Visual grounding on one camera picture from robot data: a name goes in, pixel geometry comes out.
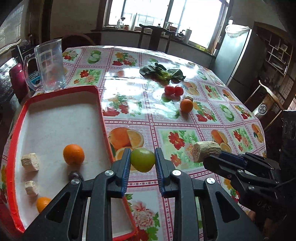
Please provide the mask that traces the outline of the person's right hand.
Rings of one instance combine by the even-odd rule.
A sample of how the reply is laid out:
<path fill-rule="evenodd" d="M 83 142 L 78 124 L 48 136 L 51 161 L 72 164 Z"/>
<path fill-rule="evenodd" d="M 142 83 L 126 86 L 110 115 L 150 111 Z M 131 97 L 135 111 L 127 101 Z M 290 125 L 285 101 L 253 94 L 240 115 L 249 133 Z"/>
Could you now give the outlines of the person's right hand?
<path fill-rule="evenodd" d="M 272 236 L 282 225 L 283 221 L 276 222 L 261 215 L 256 215 L 254 211 L 248 212 L 248 217 L 253 221 L 264 237 Z"/>

